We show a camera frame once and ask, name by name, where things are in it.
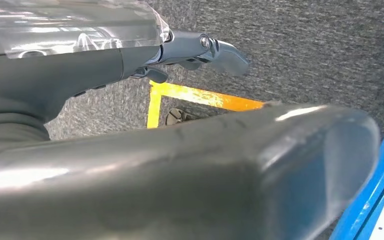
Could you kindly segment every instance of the yellow floor marking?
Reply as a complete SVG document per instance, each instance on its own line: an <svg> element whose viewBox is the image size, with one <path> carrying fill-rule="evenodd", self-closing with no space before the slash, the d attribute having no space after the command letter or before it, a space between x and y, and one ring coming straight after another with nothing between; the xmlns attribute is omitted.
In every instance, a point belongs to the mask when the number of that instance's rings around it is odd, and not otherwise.
<svg viewBox="0 0 384 240"><path fill-rule="evenodd" d="M162 96L208 105L235 112L260 109L264 102L222 93L180 86L171 83L158 84L150 81L150 103L148 111L148 128L157 128L160 118Z"/></svg>

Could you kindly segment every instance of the grey carpet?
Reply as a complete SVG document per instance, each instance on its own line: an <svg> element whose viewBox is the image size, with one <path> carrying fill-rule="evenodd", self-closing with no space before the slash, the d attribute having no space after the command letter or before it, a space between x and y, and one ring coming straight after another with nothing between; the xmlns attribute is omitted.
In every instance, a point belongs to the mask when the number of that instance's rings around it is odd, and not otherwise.
<svg viewBox="0 0 384 240"><path fill-rule="evenodd" d="M384 0L149 0L172 28L230 42L252 61L231 77L208 67L169 68L170 82L284 103L337 104L368 111L384 135ZM53 139L145 128L148 81L131 79L70 99L47 125ZM222 110L165 98L162 112ZM332 227L318 239L328 239Z"/></svg>

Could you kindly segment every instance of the clear plastic bag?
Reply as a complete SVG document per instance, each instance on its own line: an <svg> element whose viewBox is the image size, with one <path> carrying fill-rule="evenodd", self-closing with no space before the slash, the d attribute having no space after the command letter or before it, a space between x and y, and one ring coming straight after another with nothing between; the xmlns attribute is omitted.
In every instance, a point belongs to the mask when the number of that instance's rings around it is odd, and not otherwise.
<svg viewBox="0 0 384 240"><path fill-rule="evenodd" d="M136 0L0 0L0 55L11 59L158 46L169 31Z"/></svg>

